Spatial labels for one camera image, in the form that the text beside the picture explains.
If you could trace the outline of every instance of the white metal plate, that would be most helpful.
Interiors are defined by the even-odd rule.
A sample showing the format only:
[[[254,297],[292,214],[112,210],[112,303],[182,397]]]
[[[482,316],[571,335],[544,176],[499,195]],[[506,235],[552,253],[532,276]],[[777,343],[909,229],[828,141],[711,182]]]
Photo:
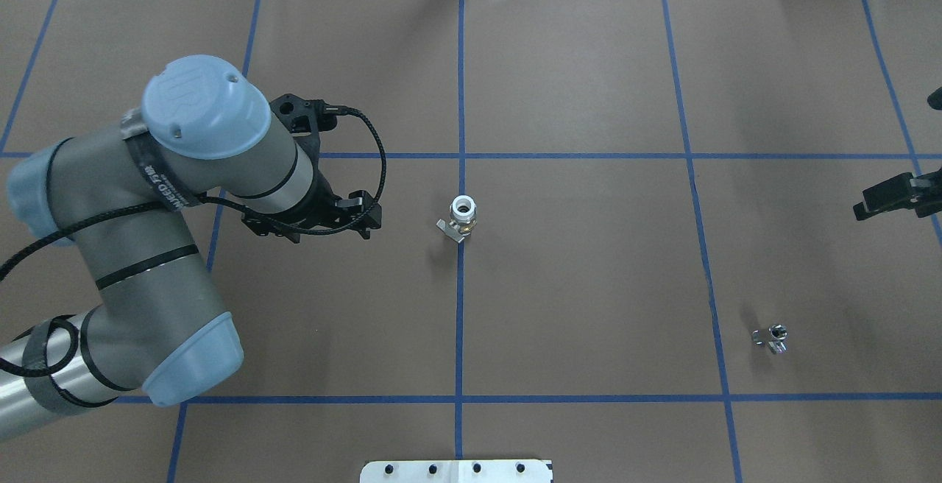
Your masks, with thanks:
[[[552,483],[552,467],[553,462],[539,459],[370,462],[360,472],[360,483]]]

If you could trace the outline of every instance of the metal fitting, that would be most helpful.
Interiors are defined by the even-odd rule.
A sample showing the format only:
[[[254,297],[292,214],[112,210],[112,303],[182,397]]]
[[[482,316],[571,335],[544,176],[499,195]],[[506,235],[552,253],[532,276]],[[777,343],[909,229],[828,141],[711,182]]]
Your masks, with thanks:
[[[462,194],[451,202],[448,213],[451,215],[450,221],[439,220],[435,225],[438,225],[438,229],[442,229],[448,238],[460,244],[478,224],[478,206],[471,197]]]
[[[772,325],[770,328],[763,328],[753,332],[753,343],[758,346],[768,346],[771,353],[784,353],[787,351],[785,339],[788,337],[788,329],[784,325]]]

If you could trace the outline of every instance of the blue object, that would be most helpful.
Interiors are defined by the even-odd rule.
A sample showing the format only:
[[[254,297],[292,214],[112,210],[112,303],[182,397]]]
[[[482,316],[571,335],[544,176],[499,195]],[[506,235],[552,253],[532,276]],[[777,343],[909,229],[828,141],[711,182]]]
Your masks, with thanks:
[[[205,54],[181,57],[151,78],[141,116],[158,143],[197,160],[254,147],[273,117],[262,91],[228,61]]]
[[[30,155],[10,172],[7,178],[7,200],[18,220],[29,227],[36,238],[58,231],[58,225],[49,209],[49,165],[58,147],[64,141]],[[68,238],[58,239],[56,245],[74,244]]]
[[[242,365],[243,356],[233,315],[225,312],[171,352],[141,389],[155,406],[173,406],[229,378]]]

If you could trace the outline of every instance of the cable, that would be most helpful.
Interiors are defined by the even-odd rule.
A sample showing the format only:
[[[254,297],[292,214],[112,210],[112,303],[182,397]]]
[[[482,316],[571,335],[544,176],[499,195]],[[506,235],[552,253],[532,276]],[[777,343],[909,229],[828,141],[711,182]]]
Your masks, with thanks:
[[[359,224],[363,221],[363,218],[366,218],[370,212],[373,212],[373,209],[376,208],[376,205],[380,203],[380,198],[383,196],[383,188],[386,187],[386,148],[383,147],[383,140],[380,138],[380,134],[376,131],[376,127],[373,127],[373,123],[363,114],[363,111],[356,110],[353,107],[346,106],[330,106],[333,111],[332,114],[336,115],[353,115],[354,117],[363,121],[366,124],[366,128],[369,130],[369,133],[373,136],[373,140],[376,141],[376,147],[380,152],[380,182],[376,188],[376,197],[373,197],[373,202],[369,204],[363,212],[356,215],[353,220],[350,220],[346,225],[340,225],[339,228],[331,229],[304,229],[296,228],[293,225],[285,224],[285,222],[279,222],[265,214],[260,214],[258,211],[254,211],[251,208],[246,207],[245,205],[240,205],[236,202],[229,201],[225,198],[219,197],[206,197],[206,195],[200,195],[197,197],[199,203],[214,203],[217,205],[223,205],[223,207],[234,208],[236,211],[242,211],[245,214],[256,218],[262,222],[268,222],[269,225],[274,225],[274,227],[279,228],[280,230],[298,233],[302,235],[311,235],[311,236],[326,236],[337,234],[342,231],[346,231],[354,227],[354,225]],[[0,282],[2,282],[10,272],[13,271],[13,268],[18,266],[21,262],[24,261],[30,255],[36,253],[40,249],[43,249],[45,246],[53,244],[53,242],[58,239],[63,239],[68,236],[74,235],[78,231],[81,231],[86,228],[92,227],[92,225],[101,224],[101,222],[107,222],[108,220],[114,220],[115,218],[122,218],[124,216],[130,216],[132,214],[140,214],[141,212],[147,211],[160,211],[164,209],[164,205],[160,202],[151,201],[147,203],[142,203],[138,205],[131,205],[130,207],[125,208],[116,208],[113,211],[105,211],[101,214],[92,216],[91,218],[85,218],[79,222],[75,222],[72,225],[69,225],[67,228],[61,228],[60,230],[47,235],[43,238],[34,241],[33,244],[27,245],[15,255],[7,259],[6,262],[0,266]],[[49,376],[54,375],[55,373],[60,372],[62,369],[71,362],[71,359],[75,357],[75,352],[78,349],[78,329],[75,328],[73,323],[67,322],[61,318],[51,319],[49,323],[50,335],[52,331],[56,328],[62,328],[68,332],[68,352],[65,353],[64,357],[58,362],[54,363],[49,367],[44,367],[41,369],[29,369],[21,365],[17,365],[13,362],[8,362],[6,359],[0,358],[0,371],[10,373],[14,376],[23,376],[23,378],[37,378],[38,376]]]

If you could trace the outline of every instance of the light blue cap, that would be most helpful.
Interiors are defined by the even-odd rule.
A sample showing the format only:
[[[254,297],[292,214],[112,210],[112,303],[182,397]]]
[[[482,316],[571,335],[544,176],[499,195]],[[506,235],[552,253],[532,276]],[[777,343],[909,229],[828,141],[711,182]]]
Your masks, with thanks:
[[[49,236],[60,229],[49,208],[48,183],[49,164],[61,144],[62,141],[20,161],[7,177],[7,200],[10,201],[10,208],[36,238]],[[54,244],[72,245],[74,242],[63,238]]]
[[[151,78],[141,116],[158,143],[197,160],[231,158],[254,147],[273,117],[265,95],[238,69],[206,54],[181,57]]]
[[[144,380],[144,392],[160,408],[206,392],[242,365],[233,315],[225,312],[190,336]]]

